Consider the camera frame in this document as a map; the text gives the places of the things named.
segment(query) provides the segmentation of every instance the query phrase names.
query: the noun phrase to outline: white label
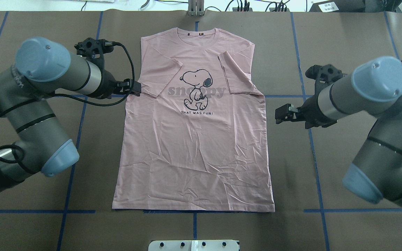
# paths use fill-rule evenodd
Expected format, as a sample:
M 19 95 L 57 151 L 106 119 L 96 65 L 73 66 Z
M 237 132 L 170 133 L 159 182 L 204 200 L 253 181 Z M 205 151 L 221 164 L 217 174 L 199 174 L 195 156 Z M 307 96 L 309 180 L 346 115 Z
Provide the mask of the white label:
M 330 3 L 323 3 L 319 5 L 319 8 L 322 12 L 331 12 L 331 11 L 336 11 L 339 10 L 335 2 L 330 2 Z

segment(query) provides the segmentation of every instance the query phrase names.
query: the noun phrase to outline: blue joint cap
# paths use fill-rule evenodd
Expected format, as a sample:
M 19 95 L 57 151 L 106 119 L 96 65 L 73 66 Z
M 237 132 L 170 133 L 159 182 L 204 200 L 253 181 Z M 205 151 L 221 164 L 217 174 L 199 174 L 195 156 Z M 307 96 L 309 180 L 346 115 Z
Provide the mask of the blue joint cap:
M 350 168 L 342 179 L 343 186 L 362 199 L 378 204 L 383 199 L 381 191 L 355 164 L 351 163 Z
M 37 82 L 60 78 L 70 66 L 69 51 L 59 43 L 46 38 L 29 38 L 21 44 L 15 56 L 18 71 Z
M 390 102 L 402 95 L 402 63 L 390 56 L 360 65 L 351 74 L 351 84 L 362 97 L 373 102 Z
M 52 177 L 75 164 L 79 158 L 74 143 L 69 139 L 46 161 L 41 173 L 46 177 Z

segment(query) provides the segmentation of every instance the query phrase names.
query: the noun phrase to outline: wrinkled fabric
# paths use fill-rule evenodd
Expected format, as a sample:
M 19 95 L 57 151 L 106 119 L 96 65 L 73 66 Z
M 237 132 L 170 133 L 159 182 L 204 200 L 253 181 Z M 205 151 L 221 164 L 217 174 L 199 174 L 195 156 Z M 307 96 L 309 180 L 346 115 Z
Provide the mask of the wrinkled fabric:
M 141 38 L 113 208 L 274 212 L 254 46 L 221 29 Z

